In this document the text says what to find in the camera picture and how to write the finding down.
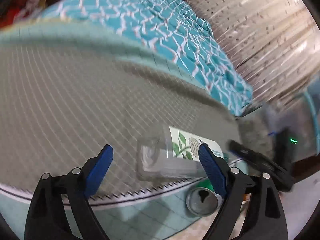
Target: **green can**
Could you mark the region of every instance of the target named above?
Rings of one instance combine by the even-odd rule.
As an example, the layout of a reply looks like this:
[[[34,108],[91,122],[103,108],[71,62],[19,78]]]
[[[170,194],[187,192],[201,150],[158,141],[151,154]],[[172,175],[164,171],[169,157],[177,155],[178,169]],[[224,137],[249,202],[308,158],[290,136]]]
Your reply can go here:
[[[190,189],[186,198],[189,211],[199,217],[210,216],[222,202],[223,198],[214,192],[209,179],[202,180],[196,187]]]

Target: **leaf illustration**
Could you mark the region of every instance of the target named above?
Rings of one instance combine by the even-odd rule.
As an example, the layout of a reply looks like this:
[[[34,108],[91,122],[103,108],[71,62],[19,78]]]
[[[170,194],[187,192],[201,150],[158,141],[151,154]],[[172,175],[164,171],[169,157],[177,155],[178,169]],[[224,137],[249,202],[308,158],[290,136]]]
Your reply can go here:
[[[174,142],[172,142],[172,145],[173,145],[173,150],[174,150],[174,152],[175,152],[176,156],[178,156],[178,155],[180,154],[180,148],[179,148],[179,145],[178,145],[178,144],[176,144],[176,143],[174,143]]]
[[[186,157],[187,157],[189,160],[193,160],[191,153],[188,152],[188,151],[186,151]]]
[[[183,136],[183,134],[182,134],[182,133],[180,133],[180,131],[179,131],[179,138],[180,138],[180,140],[183,142],[183,144],[184,144],[184,145],[186,145],[186,144],[187,144],[187,140],[186,140],[186,138]]]

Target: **bottle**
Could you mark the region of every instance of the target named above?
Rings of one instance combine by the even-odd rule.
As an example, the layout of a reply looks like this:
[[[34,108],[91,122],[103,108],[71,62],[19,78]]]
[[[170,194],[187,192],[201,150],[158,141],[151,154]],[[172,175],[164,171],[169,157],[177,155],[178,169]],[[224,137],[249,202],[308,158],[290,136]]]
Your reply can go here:
[[[142,177],[206,177],[198,156],[202,143],[207,143],[215,156],[223,158],[215,141],[166,124],[154,125],[138,140],[138,173]]]

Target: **blue rubber fingertip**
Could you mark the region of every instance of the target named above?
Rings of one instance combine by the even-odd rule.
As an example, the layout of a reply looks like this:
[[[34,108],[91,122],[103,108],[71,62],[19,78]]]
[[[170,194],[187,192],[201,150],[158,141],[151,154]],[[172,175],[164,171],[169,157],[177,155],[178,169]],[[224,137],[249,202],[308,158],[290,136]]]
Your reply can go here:
[[[100,184],[106,175],[113,160],[113,149],[111,146],[105,148],[104,152],[100,155],[99,160],[93,167],[91,172],[86,178],[86,188],[84,195],[89,198],[91,195],[97,193]]]
[[[226,178],[224,177],[217,163],[212,158],[212,153],[207,151],[203,144],[199,147],[199,160],[212,184],[214,191],[222,198],[226,198]]]

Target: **turquoise cloth with white pattern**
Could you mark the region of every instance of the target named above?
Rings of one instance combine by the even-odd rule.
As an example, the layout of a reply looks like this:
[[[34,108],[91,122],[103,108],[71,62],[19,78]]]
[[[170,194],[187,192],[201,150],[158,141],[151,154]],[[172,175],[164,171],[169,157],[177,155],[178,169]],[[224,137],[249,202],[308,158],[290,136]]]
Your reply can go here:
[[[182,0],[62,0],[41,17],[91,21],[142,43],[191,73],[234,115],[252,100],[210,24]]]

